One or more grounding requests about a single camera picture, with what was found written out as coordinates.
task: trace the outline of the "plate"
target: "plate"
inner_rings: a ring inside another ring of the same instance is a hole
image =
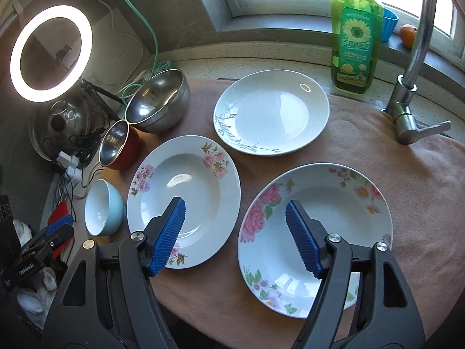
[[[236,81],[213,112],[216,133],[245,154],[277,156],[315,140],[329,118],[326,93],[298,72],[270,70]]]
[[[142,162],[127,196],[129,230],[143,231],[173,197],[185,201],[185,221],[167,268],[190,268],[212,257],[239,214],[236,166],[216,142],[187,135],[155,148]]]
[[[285,207],[299,200],[328,233],[350,244],[392,245],[392,220],[379,189],[346,166],[318,163],[290,170],[265,187],[249,206],[238,240],[239,265],[252,293],[283,315],[305,319],[320,280],[306,271],[285,222]],[[350,275],[344,309],[357,299],[359,273]]]

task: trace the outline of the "dish soap bottle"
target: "dish soap bottle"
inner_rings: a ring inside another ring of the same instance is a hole
[[[362,94],[371,85],[381,46],[384,8],[379,0],[331,0],[331,78]]]

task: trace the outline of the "green cable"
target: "green cable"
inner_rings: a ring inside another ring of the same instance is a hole
[[[157,36],[155,35],[155,32],[153,31],[152,27],[147,22],[145,17],[136,9],[136,7],[133,5],[133,3],[131,3],[130,0],[124,0],[124,1],[129,5],[129,7],[134,11],[134,13],[136,13],[136,15],[141,19],[141,21],[145,24],[145,26],[147,26],[147,29],[152,34],[153,42],[155,43],[155,59],[153,61],[153,67],[152,67],[152,71],[150,72],[150,75],[154,76],[158,72],[169,69],[170,66],[171,66],[171,63],[169,61],[166,60],[166,61],[163,61],[161,63],[157,62],[157,60],[158,60],[158,41],[157,41]],[[139,85],[139,84],[129,84],[123,90],[126,90],[126,88],[128,88],[130,86],[135,86],[135,85]]]
[[[126,92],[129,88],[134,88],[134,87],[140,88],[141,86],[142,86],[142,85],[139,84],[139,83],[131,83],[131,84],[125,86],[125,87],[122,89],[122,91],[121,91],[121,99],[122,99],[123,104],[124,104],[125,106],[127,106],[126,97],[128,97],[128,96],[125,96],[125,92]]]

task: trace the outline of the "metal bowl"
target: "metal bowl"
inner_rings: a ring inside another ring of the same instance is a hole
[[[162,133],[187,113],[191,91],[178,69],[160,72],[148,80],[129,102],[125,118],[145,133]]]
[[[140,155],[142,143],[136,129],[119,120],[107,131],[99,148],[99,163],[117,171],[131,167]]]
[[[71,95],[57,102],[40,104],[32,112],[29,138],[36,152],[50,161],[60,151],[74,155],[77,150],[69,138],[88,134],[91,123],[87,101],[79,95]]]

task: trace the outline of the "led ring light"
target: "led ring light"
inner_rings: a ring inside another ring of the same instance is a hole
[[[27,39],[29,39],[34,30],[52,18],[67,18],[77,26],[79,33],[81,34],[81,53],[79,54],[76,65],[61,83],[47,90],[37,90],[27,85],[23,79],[20,67],[21,55]],[[89,20],[80,10],[68,5],[59,5],[48,8],[31,19],[31,21],[27,23],[23,31],[19,34],[13,48],[13,53],[11,54],[11,81],[13,82],[17,92],[25,99],[33,102],[50,101],[69,90],[79,77],[81,77],[87,62],[89,61],[91,49],[92,29],[90,27]]]

